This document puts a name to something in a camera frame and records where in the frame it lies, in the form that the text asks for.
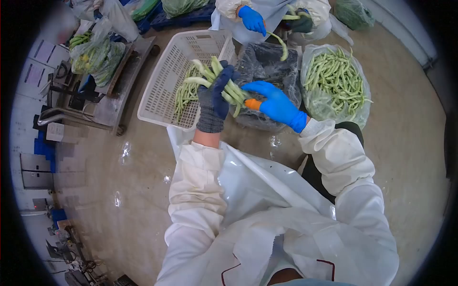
blue nitrile glove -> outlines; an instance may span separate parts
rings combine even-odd
[[[266,27],[261,14],[254,11],[248,6],[243,6],[239,10],[239,17],[242,18],[243,24],[250,31],[255,31],[266,36]]]
[[[235,81],[240,73],[234,71],[233,65],[228,65],[226,60],[220,61],[223,70],[216,77],[210,88],[200,86],[197,90],[201,115],[197,122],[197,129],[207,133],[218,133],[223,131],[224,120],[228,115],[229,103],[223,98],[221,92],[229,79]]]
[[[102,17],[103,17],[102,13],[100,13],[98,9],[95,9],[94,10],[94,20],[102,19]]]
[[[286,94],[272,83],[254,81],[245,84],[242,89],[248,92],[257,92],[267,97],[267,100],[261,103],[259,111],[271,119],[285,123],[297,133],[300,133],[305,128],[307,114],[299,111]]]

metal cart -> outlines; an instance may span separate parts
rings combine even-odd
[[[91,119],[84,114],[84,110],[80,113],[66,108],[55,107],[43,111],[38,118],[37,124],[43,126],[51,122],[66,119],[108,130],[111,134],[122,136],[126,127],[120,125],[120,120],[138,72],[149,55],[157,56],[160,53],[159,46],[153,44],[155,38],[146,38],[126,45],[124,56],[116,68],[111,81],[104,87],[95,88],[98,97],[93,99],[92,102],[97,104],[97,108]],[[55,87],[52,85],[52,82],[53,80],[50,81],[49,91],[62,92],[76,97],[82,96],[77,91],[68,91]]]

white plastic basket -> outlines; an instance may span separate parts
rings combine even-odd
[[[191,60],[198,59],[210,66],[212,56],[225,59],[232,65],[236,63],[229,31],[199,30],[174,35],[149,79],[138,107],[138,119],[162,126],[174,125],[184,130],[195,128],[200,114],[198,102],[190,102],[177,121],[174,115],[175,93],[191,67]]]

wet floor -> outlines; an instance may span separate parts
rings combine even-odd
[[[156,35],[163,50],[175,33],[207,27],[147,35]],[[445,114],[421,66],[392,34],[376,24],[370,32],[350,36],[374,101],[363,136],[398,244],[400,266],[392,285],[406,285],[442,223],[447,199]],[[323,43],[348,48],[333,32],[316,42]],[[127,274],[141,286],[155,282],[167,248],[168,191],[175,168],[166,128],[136,116],[155,61],[145,63],[136,81],[123,119],[124,136],[82,126],[84,138],[78,144],[58,146],[55,176],[59,202],[93,258],[104,261],[111,279]],[[222,139],[291,168],[299,167],[304,158],[290,128],[278,134],[242,128],[229,116]]]

elastic cuff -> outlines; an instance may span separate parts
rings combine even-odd
[[[302,130],[299,136],[306,137],[310,134],[316,134],[321,129],[323,129],[321,121],[316,121],[315,119],[310,118],[309,123],[307,123],[307,126]]]
[[[289,126],[294,130],[294,132],[300,133],[305,128],[306,124],[307,114],[305,112],[299,111]]]
[[[196,127],[202,132],[219,133],[224,129],[224,120],[216,115],[213,108],[201,106],[201,115]]]

